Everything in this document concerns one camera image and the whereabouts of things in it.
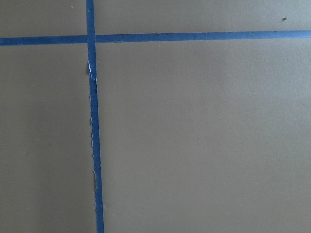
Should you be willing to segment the vertical blue tape strip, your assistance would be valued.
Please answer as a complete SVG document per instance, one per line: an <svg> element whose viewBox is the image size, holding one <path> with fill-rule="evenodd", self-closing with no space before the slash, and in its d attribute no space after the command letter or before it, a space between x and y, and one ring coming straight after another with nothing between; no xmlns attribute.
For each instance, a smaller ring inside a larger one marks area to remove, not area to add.
<svg viewBox="0 0 311 233"><path fill-rule="evenodd" d="M88 45L93 172L95 178L96 229L98 233L103 233L104 211L103 211L101 151L100 151L99 115L98 115L95 15L94 15L94 1L92 0L86 1L86 19L87 19L87 45Z"/></svg>

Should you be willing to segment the horizontal blue tape strip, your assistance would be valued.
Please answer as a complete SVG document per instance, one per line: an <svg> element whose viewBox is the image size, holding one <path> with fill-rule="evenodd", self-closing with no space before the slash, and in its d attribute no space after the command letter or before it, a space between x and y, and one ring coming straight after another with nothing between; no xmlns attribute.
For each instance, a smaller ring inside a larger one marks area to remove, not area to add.
<svg viewBox="0 0 311 233"><path fill-rule="evenodd" d="M310 30L288 31L241 31L241 32L200 32L200 33L142 33L142 34L98 34L93 36L96 43L161 42L161 41L203 41L242 39L283 39L310 38ZM1 38L1 46L86 44L87 35L34 36Z"/></svg>

